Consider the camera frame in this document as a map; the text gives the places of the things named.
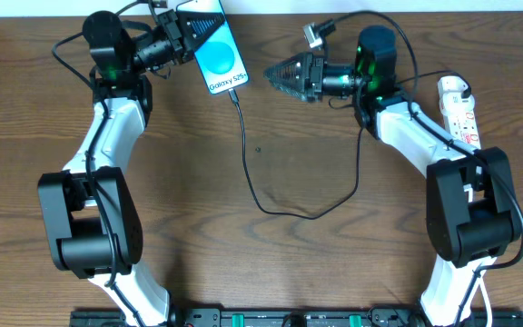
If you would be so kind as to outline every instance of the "tabletop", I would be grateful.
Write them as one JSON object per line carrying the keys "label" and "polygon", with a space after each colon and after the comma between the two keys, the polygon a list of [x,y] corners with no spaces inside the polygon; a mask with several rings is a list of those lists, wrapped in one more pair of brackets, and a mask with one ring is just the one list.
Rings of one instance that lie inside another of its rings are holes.
{"label": "tabletop", "polygon": [[[306,51],[302,26],[330,17],[228,17],[250,75],[238,89],[250,173],[271,210],[317,213],[354,183],[352,110],[299,102],[262,77]],[[453,69],[473,85],[482,145],[507,153],[523,209],[523,13],[392,17],[422,73]],[[50,54],[83,20],[0,18],[0,326],[65,326],[75,308],[115,307],[97,287],[55,269],[36,192],[42,173],[72,158],[92,120],[90,91]],[[373,24],[381,21],[337,26],[331,61],[352,61],[360,30]],[[410,77],[400,42],[398,52],[399,78]],[[84,40],[60,53],[81,72],[93,64]],[[350,200],[317,221],[269,216],[249,192],[227,94],[209,95],[195,62],[174,66],[168,81],[149,78],[154,109],[125,177],[143,224],[143,258],[176,302],[363,308],[417,301],[436,254],[425,228],[425,180],[402,155],[364,134],[360,187]],[[437,80],[422,79],[416,101],[440,122]],[[511,244],[500,260],[517,249]],[[489,272],[486,284],[494,308],[523,310],[523,261]]]}

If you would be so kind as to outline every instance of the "phone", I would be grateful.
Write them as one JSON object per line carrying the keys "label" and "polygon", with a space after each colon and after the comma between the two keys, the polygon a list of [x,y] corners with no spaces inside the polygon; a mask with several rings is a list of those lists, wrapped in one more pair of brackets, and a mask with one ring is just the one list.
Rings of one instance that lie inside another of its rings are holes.
{"label": "phone", "polygon": [[[177,11],[221,13],[225,17],[220,0],[192,0],[177,5]],[[195,51],[195,58],[211,94],[218,94],[249,81],[227,21]]]}

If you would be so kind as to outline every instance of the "smartphone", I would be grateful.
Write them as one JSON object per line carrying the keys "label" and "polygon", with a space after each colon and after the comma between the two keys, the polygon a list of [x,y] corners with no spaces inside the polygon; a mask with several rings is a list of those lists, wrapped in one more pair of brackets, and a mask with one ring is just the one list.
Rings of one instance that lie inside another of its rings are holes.
{"label": "smartphone", "polygon": [[[220,0],[192,0],[177,5],[178,12],[221,13]],[[197,64],[211,94],[218,94],[249,81],[242,56],[225,21],[195,52]]]}

